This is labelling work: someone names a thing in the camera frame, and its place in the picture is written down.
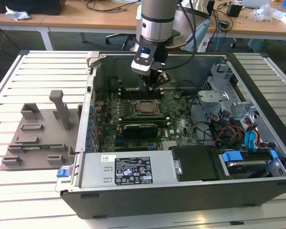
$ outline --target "slotted metal surface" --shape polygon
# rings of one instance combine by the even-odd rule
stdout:
[[[259,54],[237,53],[235,55],[286,126],[285,74],[269,58],[264,58]],[[238,87],[244,98],[250,101],[240,83],[238,83]]]
[[[53,109],[54,105],[48,99],[51,89],[63,90],[69,108],[76,108],[82,102],[87,77],[85,67],[73,69],[71,66],[85,64],[86,55],[87,52],[34,51],[27,56],[19,56],[14,68],[0,85],[0,163],[21,119],[19,111],[23,103],[36,102],[40,109]],[[252,60],[248,58],[246,56],[244,61]],[[254,58],[263,61],[260,56]],[[25,69],[27,63],[57,63],[57,67],[67,63],[69,66],[67,69],[44,71],[43,68]],[[286,113],[286,110],[280,108],[276,110]],[[59,193],[55,191],[55,182],[56,170],[0,171],[0,229],[286,228],[286,194],[254,208],[82,220],[60,199]],[[244,225],[231,226],[230,221],[241,221]]]

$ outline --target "motherboard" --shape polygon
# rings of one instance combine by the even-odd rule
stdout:
[[[94,94],[87,152],[168,150],[198,143],[187,96],[163,89],[149,94],[119,90],[106,98],[100,91]]]

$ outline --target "cpu socket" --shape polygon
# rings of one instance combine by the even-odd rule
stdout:
[[[134,101],[134,112],[137,116],[162,116],[158,100]]]

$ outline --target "sticker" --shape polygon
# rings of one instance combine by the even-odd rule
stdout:
[[[150,157],[116,158],[114,180],[116,185],[139,185],[153,183]]]
[[[101,162],[113,162],[116,155],[102,155]]]

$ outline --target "floor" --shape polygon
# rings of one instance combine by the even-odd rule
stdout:
[[[31,31],[8,31],[7,35],[22,50],[45,50],[41,36],[38,32]],[[71,32],[53,32],[51,40],[55,50],[83,50],[83,51],[120,51],[126,37],[113,38],[110,45],[105,44],[104,33],[87,33],[86,43],[81,42],[79,33]],[[250,52],[247,39],[238,40],[235,48],[231,48],[232,39],[225,39],[220,52]],[[216,48],[216,39],[209,45],[207,51],[214,52]],[[263,52],[266,52],[271,59],[284,71],[286,69],[286,41],[267,41]],[[131,48],[134,41],[130,41],[126,50]],[[4,77],[12,64],[12,59],[17,56],[19,50],[13,43],[0,32],[0,81]]]

